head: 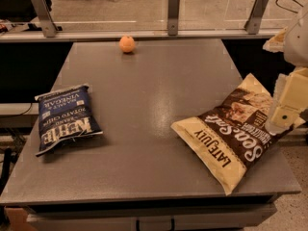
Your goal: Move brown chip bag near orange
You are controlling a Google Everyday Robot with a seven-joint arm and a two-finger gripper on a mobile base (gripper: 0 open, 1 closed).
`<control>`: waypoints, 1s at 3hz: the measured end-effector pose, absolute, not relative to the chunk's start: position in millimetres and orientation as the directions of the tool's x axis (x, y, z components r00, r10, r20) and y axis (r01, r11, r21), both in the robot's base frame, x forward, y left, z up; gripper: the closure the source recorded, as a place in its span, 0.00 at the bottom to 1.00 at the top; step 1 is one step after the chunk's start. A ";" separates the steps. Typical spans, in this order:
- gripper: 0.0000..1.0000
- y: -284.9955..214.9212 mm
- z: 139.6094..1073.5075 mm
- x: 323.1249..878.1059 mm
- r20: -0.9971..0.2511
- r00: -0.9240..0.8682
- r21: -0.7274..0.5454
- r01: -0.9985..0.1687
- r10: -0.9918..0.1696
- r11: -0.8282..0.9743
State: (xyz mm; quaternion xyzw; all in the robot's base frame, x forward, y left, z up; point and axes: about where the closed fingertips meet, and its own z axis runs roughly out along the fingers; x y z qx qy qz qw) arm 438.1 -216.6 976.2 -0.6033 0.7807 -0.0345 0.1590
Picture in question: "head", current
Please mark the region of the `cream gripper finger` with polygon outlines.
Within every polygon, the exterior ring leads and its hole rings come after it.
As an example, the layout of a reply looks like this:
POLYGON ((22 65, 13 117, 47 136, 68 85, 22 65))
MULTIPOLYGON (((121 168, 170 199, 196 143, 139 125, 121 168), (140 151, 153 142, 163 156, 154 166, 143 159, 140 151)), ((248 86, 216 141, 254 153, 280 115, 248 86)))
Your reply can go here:
POLYGON ((264 43, 263 49, 272 53, 283 52, 286 31, 287 28, 284 28, 281 31, 279 31, 275 36, 268 39, 264 43))
POLYGON ((265 128, 272 134, 281 134, 289 130, 293 125, 297 126, 301 122, 299 113, 295 109, 281 106, 274 102, 269 109, 269 116, 265 123, 265 128))

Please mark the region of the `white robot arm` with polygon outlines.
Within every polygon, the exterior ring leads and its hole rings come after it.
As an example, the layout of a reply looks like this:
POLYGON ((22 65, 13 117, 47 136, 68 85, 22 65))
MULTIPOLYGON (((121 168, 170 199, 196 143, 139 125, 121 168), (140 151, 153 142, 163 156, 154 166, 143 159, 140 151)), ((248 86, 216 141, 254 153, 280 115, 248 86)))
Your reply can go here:
POLYGON ((278 76, 265 124, 271 134, 281 134, 308 108, 308 4, 298 11, 287 28, 267 40, 263 48, 282 52, 284 60, 295 66, 289 75, 278 76))

